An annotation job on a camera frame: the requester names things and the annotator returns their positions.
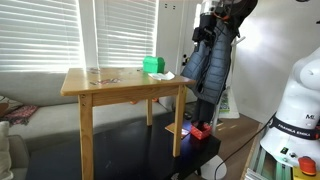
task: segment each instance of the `window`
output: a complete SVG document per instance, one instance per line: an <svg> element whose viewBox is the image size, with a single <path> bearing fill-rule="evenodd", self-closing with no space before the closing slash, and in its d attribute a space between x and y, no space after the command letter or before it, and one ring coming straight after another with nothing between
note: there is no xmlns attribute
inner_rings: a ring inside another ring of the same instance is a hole
<svg viewBox="0 0 320 180"><path fill-rule="evenodd" d="M155 55L157 5L158 0L0 0L0 71L67 71L88 62L142 67L145 56ZM87 26L89 16L94 25ZM82 40L87 32L90 43Z"/></svg>
<svg viewBox="0 0 320 180"><path fill-rule="evenodd" d="M155 55L157 0L96 0L100 67L142 67Z"/></svg>
<svg viewBox="0 0 320 180"><path fill-rule="evenodd" d="M1 0L0 70L81 67L77 0Z"/></svg>

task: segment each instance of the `green block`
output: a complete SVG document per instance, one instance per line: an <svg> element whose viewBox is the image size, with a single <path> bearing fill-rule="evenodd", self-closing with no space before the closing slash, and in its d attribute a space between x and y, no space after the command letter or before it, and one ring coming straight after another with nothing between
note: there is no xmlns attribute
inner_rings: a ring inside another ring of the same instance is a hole
<svg viewBox="0 0 320 180"><path fill-rule="evenodd" d="M165 62L162 57L146 56L143 60L143 71L148 73L163 73Z"/></svg>

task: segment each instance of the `cushion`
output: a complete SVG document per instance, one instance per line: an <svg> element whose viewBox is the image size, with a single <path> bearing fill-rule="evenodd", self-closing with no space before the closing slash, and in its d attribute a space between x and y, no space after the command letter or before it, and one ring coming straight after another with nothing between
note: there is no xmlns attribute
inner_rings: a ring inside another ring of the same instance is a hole
<svg viewBox="0 0 320 180"><path fill-rule="evenodd" d="M9 122L0 122L0 179L9 180L13 178L13 173L10 171L11 158L9 153Z"/></svg>
<svg viewBox="0 0 320 180"><path fill-rule="evenodd" d="M0 95L0 117L22 106L21 102Z"/></svg>
<svg viewBox="0 0 320 180"><path fill-rule="evenodd" d="M12 111L11 113L3 116L2 118L0 118L0 121L9 121L10 125L27 125L29 123L29 118L31 117L31 115L35 113L38 109L38 106L24 105Z"/></svg>

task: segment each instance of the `cable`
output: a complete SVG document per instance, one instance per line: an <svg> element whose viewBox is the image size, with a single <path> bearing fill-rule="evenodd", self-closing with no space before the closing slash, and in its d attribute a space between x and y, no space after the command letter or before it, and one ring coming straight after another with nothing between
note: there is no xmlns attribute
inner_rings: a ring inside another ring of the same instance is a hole
<svg viewBox="0 0 320 180"><path fill-rule="evenodd" d="M246 146L253 138L255 138L258 134L260 134L260 132L265 129L267 127L267 125L270 123L270 121L274 118L274 116L276 115L276 112L271 116L271 118L269 119L269 121L258 131L256 132L247 142L245 142L240 148L238 148L236 151L234 151L232 154L230 154L225 160L222 161L222 163L220 163L216 170L214 171L214 180L217 179L217 171L219 169L219 167L225 163L228 159L230 159L234 154L236 154L237 152L239 152L244 146Z"/></svg>

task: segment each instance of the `black jacket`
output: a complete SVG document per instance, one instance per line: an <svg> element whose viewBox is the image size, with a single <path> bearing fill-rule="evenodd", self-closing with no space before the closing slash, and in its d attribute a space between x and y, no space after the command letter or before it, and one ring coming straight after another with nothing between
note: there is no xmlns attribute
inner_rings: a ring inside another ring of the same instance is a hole
<svg viewBox="0 0 320 180"><path fill-rule="evenodd" d="M231 43L239 34L239 26L256 5L257 0L243 0L233 5L228 21L216 20L211 45L207 44L207 40L198 43L199 47L181 73L197 81L195 85L188 86L196 97L213 104L219 103L230 69Z"/></svg>

